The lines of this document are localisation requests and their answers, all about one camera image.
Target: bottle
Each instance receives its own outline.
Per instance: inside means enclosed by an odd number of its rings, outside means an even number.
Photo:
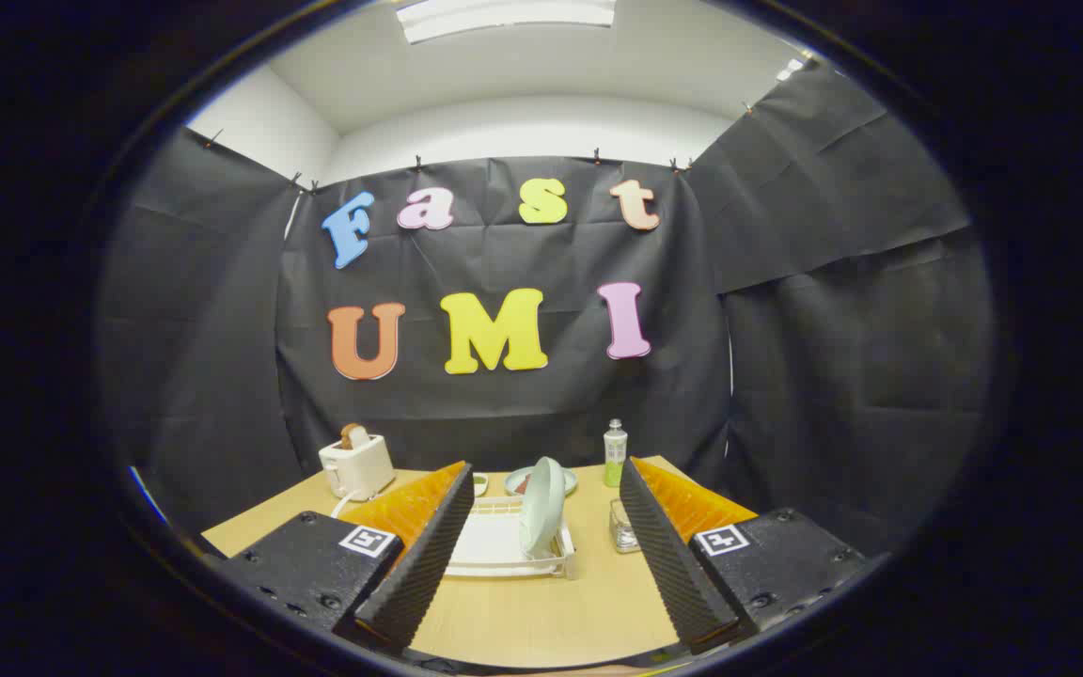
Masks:
[[[604,484],[606,487],[619,487],[621,471],[624,470],[624,442],[629,434],[621,430],[621,419],[609,421],[609,431],[604,433]]]

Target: dish rack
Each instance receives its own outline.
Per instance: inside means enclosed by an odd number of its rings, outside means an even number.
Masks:
[[[454,546],[446,575],[466,577],[514,577],[556,575],[575,577],[575,543],[566,528],[566,516],[550,541],[552,557],[530,558],[521,552],[521,496],[475,498],[459,543]]]

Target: wooden table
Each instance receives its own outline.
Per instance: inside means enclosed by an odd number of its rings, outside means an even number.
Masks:
[[[648,460],[683,476],[666,459]],[[566,498],[563,513],[575,543],[576,578],[446,575],[417,630],[414,650],[468,663],[556,667],[623,659],[678,641],[641,552],[619,554],[613,547],[610,500],[618,490],[605,487],[604,467],[572,470],[579,485]],[[426,474],[395,471],[388,490]],[[487,474],[484,496],[507,495],[508,473]],[[203,535],[232,557],[300,511],[328,515],[336,505],[322,471]]]

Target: black backdrop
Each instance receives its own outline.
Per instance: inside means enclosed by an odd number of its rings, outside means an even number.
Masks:
[[[517,192],[534,177],[566,185],[562,223],[521,223]],[[627,179],[653,190],[656,231],[621,219],[608,190]],[[433,185],[454,192],[454,224],[396,225],[408,193]],[[338,271],[322,223],[362,190],[369,248]],[[993,337],[980,243],[910,132],[828,67],[777,87],[684,172],[467,160],[296,193],[184,132],[107,260],[112,421],[191,531],[316,472],[350,420],[387,434],[397,467],[497,471],[543,454],[599,463],[621,418],[630,453],[663,454],[753,509],[799,507],[876,552],[927,515],[970,446]],[[643,289],[643,359],[605,354],[606,282]],[[521,287],[545,295],[549,365],[444,372],[440,299],[473,292],[495,314]],[[407,305],[399,363],[350,381],[326,314],[364,309],[373,356],[369,310],[388,301]]]
[[[728,483],[860,550],[928,515],[993,367],[983,248],[905,125],[824,65],[688,173],[733,336]]]
[[[104,256],[104,413],[121,458],[193,534],[301,480],[272,331],[297,196],[274,171],[180,132]]]
[[[566,218],[525,224],[520,185],[563,181]],[[613,185],[653,190],[661,223],[638,232],[621,218]],[[395,214],[413,190],[449,188],[454,223],[405,231]],[[342,270],[322,223],[362,190],[374,194],[365,253]],[[503,471],[550,455],[563,466],[602,463],[602,433],[623,420],[629,451],[663,454],[697,480],[713,481],[725,452],[730,395],[721,304],[704,266],[706,244],[695,197],[670,168],[562,158],[440,164],[421,171],[362,177],[305,196],[283,252],[278,354],[284,406],[304,472],[339,428],[361,420],[387,434],[396,467],[435,468],[456,459]],[[611,360],[601,284],[641,286],[638,312],[649,355]],[[490,316],[512,288],[538,288],[542,350],[549,365],[447,374],[443,296],[469,291]],[[358,305],[360,354],[377,353],[375,303],[407,305],[400,359],[378,381],[349,381],[331,364],[326,313]]]

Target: letter m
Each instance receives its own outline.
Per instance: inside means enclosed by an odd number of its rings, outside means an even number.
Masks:
[[[536,288],[513,288],[504,297],[495,322],[474,295],[460,292],[442,299],[442,310],[451,316],[451,359],[445,363],[448,374],[473,374],[479,363],[470,356],[470,346],[479,353],[482,364],[494,369],[499,364],[504,344],[508,356],[504,365],[512,372],[542,368],[549,361],[542,352],[538,338],[538,305],[542,291]]]

